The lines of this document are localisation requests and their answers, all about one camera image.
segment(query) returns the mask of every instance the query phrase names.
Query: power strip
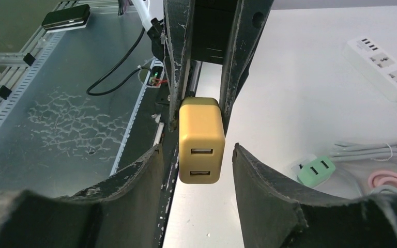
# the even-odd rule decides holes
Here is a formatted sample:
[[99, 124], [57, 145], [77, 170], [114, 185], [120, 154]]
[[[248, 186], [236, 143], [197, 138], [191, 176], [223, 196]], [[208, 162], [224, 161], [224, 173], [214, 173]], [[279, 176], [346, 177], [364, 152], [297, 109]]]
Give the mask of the power strip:
[[371, 38], [348, 41], [343, 56], [389, 100], [397, 102], [397, 62]]

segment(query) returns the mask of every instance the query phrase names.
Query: cable tie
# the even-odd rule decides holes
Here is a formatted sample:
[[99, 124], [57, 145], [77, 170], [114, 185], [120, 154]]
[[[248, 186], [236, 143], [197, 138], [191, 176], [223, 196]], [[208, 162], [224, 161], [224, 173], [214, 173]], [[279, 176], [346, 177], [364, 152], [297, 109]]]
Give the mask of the cable tie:
[[389, 149], [390, 149], [390, 157], [388, 157], [388, 158], [386, 158], [386, 159], [371, 159], [371, 160], [375, 160], [375, 161], [378, 161], [378, 162], [386, 162], [386, 161], [389, 161], [391, 158], [393, 158], [393, 150], [392, 150], [392, 147], [388, 144], [388, 143], [385, 143], [388, 147], [389, 147]]

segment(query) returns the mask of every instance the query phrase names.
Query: red wire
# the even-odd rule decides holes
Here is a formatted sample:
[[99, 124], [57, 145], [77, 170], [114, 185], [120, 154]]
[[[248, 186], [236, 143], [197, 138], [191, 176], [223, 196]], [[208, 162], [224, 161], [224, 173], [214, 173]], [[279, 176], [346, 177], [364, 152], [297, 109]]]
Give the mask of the red wire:
[[161, 85], [162, 83], [168, 82], [168, 80], [158, 80], [159, 82], [156, 84], [156, 86]]

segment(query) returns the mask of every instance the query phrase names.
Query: metal plate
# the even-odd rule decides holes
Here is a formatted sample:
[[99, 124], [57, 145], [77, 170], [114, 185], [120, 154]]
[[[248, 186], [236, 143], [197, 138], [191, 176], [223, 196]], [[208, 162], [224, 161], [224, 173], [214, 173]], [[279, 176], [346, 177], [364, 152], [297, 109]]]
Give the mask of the metal plate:
[[[0, 128], [0, 190], [28, 188], [57, 197], [109, 176], [142, 83], [135, 76], [104, 97], [88, 97], [85, 90], [131, 47], [140, 23], [137, 13], [92, 14], [85, 29], [64, 33], [29, 88], [20, 85], [26, 92], [18, 102], [8, 101], [11, 113], [0, 108], [8, 112]], [[115, 86], [150, 61], [149, 47], [144, 37], [95, 91]]]

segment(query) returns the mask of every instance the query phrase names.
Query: usb port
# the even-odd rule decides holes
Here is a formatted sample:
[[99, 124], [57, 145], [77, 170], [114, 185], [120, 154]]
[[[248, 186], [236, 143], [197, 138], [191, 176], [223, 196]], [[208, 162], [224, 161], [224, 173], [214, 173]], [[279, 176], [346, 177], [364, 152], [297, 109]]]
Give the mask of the usb port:
[[189, 172], [190, 176], [209, 176], [211, 175], [211, 172], [208, 170], [196, 170], [196, 171], [190, 171]]
[[212, 154], [213, 149], [191, 149], [191, 154]]

